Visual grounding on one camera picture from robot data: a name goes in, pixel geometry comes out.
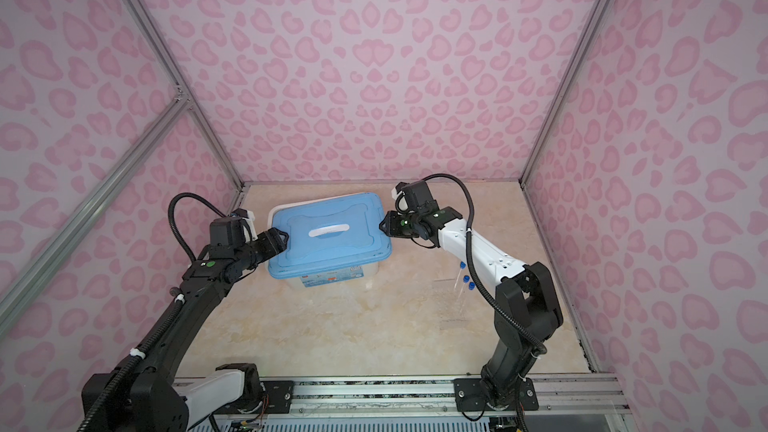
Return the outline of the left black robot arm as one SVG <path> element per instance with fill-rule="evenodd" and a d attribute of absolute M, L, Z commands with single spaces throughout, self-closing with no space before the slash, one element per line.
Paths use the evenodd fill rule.
<path fill-rule="evenodd" d="M 266 393 L 253 364 L 236 363 L 195 392 L 173 383 L 183 357 L 233 286 L 288 248 L 277 228 L 253 234 L 245 218 L 225 216 L 209 227 L 206 254 L 192 262 L 147 335 L 109 373 L 91 376 L 81 392 L 82 431 L 185 431 L 232 405 L 261 411 Z"/>

